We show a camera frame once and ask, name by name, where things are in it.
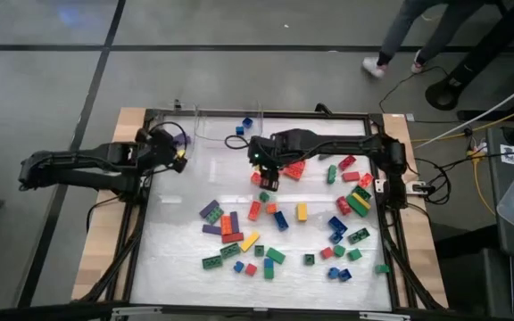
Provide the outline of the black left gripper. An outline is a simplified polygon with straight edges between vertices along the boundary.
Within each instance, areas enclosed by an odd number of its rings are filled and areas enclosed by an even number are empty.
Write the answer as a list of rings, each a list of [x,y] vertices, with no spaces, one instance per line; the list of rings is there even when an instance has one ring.
[[[174,170],[182,173],[187,165],[187,158],[177,157],[177,149],[173,143],[173,136],[180,135],[181,131],[178,130],[168,133],[163,128],[153,128],[150,131],[140,128],[138,142],[141,147],[138,152],[138,167],[154,169],[161,165],[171,165],[174,162]]]

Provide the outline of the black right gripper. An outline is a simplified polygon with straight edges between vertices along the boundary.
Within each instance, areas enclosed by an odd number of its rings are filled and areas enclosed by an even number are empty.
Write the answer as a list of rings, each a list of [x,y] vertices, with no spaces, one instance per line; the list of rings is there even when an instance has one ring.
[[[280,133],[263,136],[252,136],[250,139],[250,163],[253,166],[267,169],[282,169],[286,163],[282,159],[282,152],[286,146],[286,136]],[[278,190],[278,172],[272,171],[269,175],[261,173],[260,188],[265,190]]]

